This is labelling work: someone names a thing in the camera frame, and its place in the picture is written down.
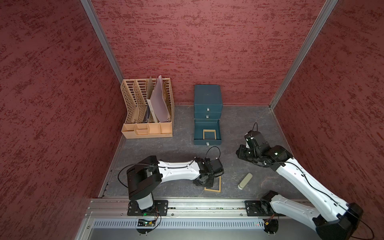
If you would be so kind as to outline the large tan brooch box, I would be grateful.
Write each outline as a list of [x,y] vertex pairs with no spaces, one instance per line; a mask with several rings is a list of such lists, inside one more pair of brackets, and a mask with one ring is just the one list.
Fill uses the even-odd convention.
[[204,140],[216,140],[217,139],[217,133],[216,130],[203,130],[203,139]]
[[211,193],[221,193],[222,192],[222,177],[215,178],[214,186],[212,188],[204,188],[204,191]]

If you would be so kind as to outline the teal top drawer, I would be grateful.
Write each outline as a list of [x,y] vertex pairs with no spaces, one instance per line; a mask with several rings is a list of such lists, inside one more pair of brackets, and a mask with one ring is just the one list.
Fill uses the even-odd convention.
[[194,110],[196,113],[221,113],[222,104],[195,104]]

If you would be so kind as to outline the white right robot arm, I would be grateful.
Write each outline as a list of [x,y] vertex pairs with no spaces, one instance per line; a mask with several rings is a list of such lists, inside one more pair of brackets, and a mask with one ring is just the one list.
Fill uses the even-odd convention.
[[272,169],[312,203],[309,207],[269,191],[261,198],[265,213],[274,212],[294,219],[314,230],[322,240],[348,240],[357,230],[363,209],[329,191],[282,146],[257,152],[256,148],[240,145],[236,155],[241,160]]

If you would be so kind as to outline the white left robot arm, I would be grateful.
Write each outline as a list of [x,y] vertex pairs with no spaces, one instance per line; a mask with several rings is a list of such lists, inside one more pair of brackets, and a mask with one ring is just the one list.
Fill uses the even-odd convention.
[[188,162],[170,163],[149,156],[126,171],[129,198],[141,211],[154,208],[153,191],[162,183],[192,181],[196,186],[212,188],[215,178],[224,173],[219,159],[197,158]]

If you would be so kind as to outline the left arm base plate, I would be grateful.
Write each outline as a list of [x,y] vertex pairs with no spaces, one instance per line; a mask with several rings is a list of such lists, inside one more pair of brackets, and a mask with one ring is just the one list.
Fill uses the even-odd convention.
[[154,200],[154,205],[146,210],[141,210],[137,201],[130,201],[127,211],[127,216],[156,216],[160,213],[161,216],[166,216],[168,212],[167,200]]

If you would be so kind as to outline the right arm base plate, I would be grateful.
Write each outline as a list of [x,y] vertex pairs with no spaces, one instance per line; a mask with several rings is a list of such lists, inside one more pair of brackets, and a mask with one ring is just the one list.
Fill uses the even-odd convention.
[[272,215],[275,217],[284,217],[285,215],[277,214],[271,207],[269,202],[260,200],[245,201],[245,209],[248,217],[269,218]]

